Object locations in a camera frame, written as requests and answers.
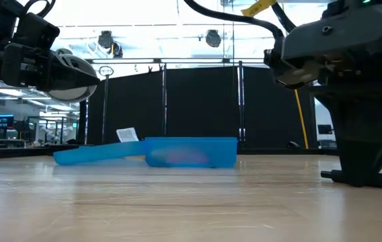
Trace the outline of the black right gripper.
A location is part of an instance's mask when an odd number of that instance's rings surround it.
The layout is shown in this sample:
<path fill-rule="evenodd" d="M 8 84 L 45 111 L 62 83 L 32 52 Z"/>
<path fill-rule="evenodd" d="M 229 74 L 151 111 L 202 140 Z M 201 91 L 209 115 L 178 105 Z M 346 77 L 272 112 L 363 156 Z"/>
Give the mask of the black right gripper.
<path fill-rule="evenodd" d="M 297 26 L 283 40 L 282 59 L 302 56 L 321 64 L 317 79 L 326 74 L 341 82 L 382 81 L 382 3 L 330 3 L 321 19 Z M 382 97 L 372 112 L 374 137 L 359 177 L 359 91 L 313 87 L 311 92 L 330 113 L 343 174 L 360 186 L 382 186 Z"/>

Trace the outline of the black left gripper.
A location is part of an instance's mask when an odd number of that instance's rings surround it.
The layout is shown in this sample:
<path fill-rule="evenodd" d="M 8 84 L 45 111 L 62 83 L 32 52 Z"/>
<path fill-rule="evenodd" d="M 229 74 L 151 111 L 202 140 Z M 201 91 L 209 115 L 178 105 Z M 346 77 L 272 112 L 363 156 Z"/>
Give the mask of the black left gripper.
<path fill-rule="evenodd" d="M 39 90 L 68 90 L 100 83 L 93 67 L 74 55 L 9 43 L 3 51 L 1 80 L 10 86 Z"/>

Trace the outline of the blue translucent plastic supply box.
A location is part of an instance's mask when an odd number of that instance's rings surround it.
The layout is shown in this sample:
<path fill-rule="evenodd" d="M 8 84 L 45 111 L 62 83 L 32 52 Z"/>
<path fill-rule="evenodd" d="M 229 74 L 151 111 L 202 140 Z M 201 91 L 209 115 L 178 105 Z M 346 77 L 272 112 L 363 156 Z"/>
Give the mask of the blue translucent plastic supply box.
<path fill-rule="evenodd" d="M 152 167 L 232 168 L 237 161 L 235 137 L 156 137 L 144 143 Z"/>

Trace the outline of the round white lamp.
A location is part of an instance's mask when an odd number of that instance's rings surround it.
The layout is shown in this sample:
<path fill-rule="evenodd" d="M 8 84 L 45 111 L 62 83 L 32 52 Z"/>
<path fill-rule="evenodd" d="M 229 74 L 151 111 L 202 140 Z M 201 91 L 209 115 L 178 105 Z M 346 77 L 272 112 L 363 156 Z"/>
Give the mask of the round white lamp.
<path fill-rule="evenodd" d="M 84 73 L 90 74 L 98 79 L 96 85 L 87 86 L 87 87 L 78 87 L 68 90 L 52 90 L 46 92 L 47 96 L 51 97 L 60 102 L 65 103 L 77 103 L 82 102 L 91 96 L 97 89 L 100 79 L 97 77 L 96 71 L 93 67 L 84 59 L 73 55 L 73 52 L 67 48 L 57 49 L 56 54 L 59 55 L 66 64 L 71 64 L 76 69 L 83 71 Z"/>

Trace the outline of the black ceiling-mounted device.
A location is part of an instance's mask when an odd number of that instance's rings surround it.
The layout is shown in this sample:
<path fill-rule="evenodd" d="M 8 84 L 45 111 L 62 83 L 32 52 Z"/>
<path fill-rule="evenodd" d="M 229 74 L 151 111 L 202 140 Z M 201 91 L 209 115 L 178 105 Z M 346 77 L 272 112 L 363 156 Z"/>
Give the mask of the black ceiling-mounted device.
<path fill-rule="evenodd" d="M 205 36 L 206 43 L 212 48 L 218 48 L 221 44 L 221 37 L 217 30 L 208 30 Z"/>
<path fill-rule="evenodd" d="M 98 45 L 106 50 L 107 55 L 113 58 L 123 57 L 121 45 L 114 41 L 112 32 L 109 30 L 101 31 L 101 34 L 98 36 Z"/>

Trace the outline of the white background robot arms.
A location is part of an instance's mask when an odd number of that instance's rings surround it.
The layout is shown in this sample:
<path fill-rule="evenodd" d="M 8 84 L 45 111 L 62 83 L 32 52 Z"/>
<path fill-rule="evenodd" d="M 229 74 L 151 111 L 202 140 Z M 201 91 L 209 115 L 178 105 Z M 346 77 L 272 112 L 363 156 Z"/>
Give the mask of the white background robot arms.
<path fill-rule="evenodd" d="M 64 143 L 76 137 L 76 130 L 72 126 L 62 128 L 60 124 L 53 128 L 50 125 L 48 127 L 42 125 L 39 128 L 39 136 L 48 143 Z"/>

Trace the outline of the black partition panel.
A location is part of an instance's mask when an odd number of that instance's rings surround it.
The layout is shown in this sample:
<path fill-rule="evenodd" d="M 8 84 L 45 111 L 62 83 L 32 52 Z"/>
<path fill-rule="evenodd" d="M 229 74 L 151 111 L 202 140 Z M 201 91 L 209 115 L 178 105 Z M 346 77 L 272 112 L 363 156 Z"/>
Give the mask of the black partition panel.
<path fill-rule="evenodd" d="M 275 83 L 270 69 L 244 67 L 245 148 L 285 149 L 289 141 L 317 147 L 315 102 L 305 89 Z"/>
<path fill-rule="evenodd" d="M 117 129 L 134 127 L 139 139 L 162 136 L 162 72 L 109 80 L 106 135 L 102 143 L 104 83 L 89 98 L 87 144 L 117 143 Z"/>
<path fill-rule="evenodd" d="M 239 138 L 235 67 L 169 69 L 166 135 Z"/>

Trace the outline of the small blue-screen monitor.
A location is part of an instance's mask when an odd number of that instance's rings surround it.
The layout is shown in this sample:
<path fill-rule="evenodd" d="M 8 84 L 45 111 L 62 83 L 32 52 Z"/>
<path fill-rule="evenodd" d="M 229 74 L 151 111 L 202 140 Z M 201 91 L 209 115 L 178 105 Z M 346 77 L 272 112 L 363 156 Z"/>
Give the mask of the small blue-screen monitor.
<path fill-rule="evenodd" d="M 13 129 L 14 115 L 13 114 L 0 114 L 0 130 Z"/>

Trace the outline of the white paper tag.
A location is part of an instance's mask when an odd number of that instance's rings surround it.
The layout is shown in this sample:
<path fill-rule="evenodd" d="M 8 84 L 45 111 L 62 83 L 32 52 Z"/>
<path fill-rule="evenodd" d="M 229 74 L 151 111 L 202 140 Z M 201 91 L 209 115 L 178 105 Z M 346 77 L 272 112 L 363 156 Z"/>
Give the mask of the white paper tag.
<path fill-rule="evenodd" d="M 139 138 L 137 136 L 137 133 L 134 127 L 117 129 L 116 134 L 121 143 L 139 141 Z"/>

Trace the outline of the silver partition pole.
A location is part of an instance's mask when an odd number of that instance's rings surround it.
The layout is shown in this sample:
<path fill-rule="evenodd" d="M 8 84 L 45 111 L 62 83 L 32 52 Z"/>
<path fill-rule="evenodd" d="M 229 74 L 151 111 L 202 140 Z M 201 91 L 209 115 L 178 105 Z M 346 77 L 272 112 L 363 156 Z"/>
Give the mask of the silver partition pole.
<path fill-rule="evenodd" d="M 238 88 L 239 88 L 239 139 L 240 139 L 240 148 L 245 147 L 245 127 L 244 127 L 244 113 L 243 113 L 243 62 L 240 60 L 238 62 Z"/>
<path fill-rule="evenodd" d="M 161 131 L 162 136 L 166 135 L 166 124 L 167 124 L 167 64 L 163 63 L 159 66 L 162 71 L 162 119 L 161 119 Z"/>

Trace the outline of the yellow tape tag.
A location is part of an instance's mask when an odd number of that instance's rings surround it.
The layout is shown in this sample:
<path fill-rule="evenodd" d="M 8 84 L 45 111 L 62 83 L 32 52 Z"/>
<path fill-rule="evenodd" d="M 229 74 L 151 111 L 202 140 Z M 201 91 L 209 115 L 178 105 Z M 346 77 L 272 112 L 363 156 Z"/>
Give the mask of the yellow tape tag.
<path fill-rule="evenodd" d="M 261 11 L 264 11 L 265 9 L 268 9 L 269 7 L 273 6 L 275 3 L 277 3 L 277 0 L 257 0 L 250 7 L 242 9 L 241 13 L 243 16 L 246 17 L 254 17 Z"/>

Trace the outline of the horizontal metal frame bar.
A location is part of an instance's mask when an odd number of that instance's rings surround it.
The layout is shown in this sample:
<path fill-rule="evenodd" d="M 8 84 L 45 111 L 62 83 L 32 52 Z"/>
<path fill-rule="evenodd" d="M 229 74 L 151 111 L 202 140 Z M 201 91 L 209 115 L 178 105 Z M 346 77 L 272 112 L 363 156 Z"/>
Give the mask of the horizontal metal frame bar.
<path fill-rule="evenodd" d="M 90 64 L 264 64 L 262 58 L 88 58 L 86 61 Z"/>

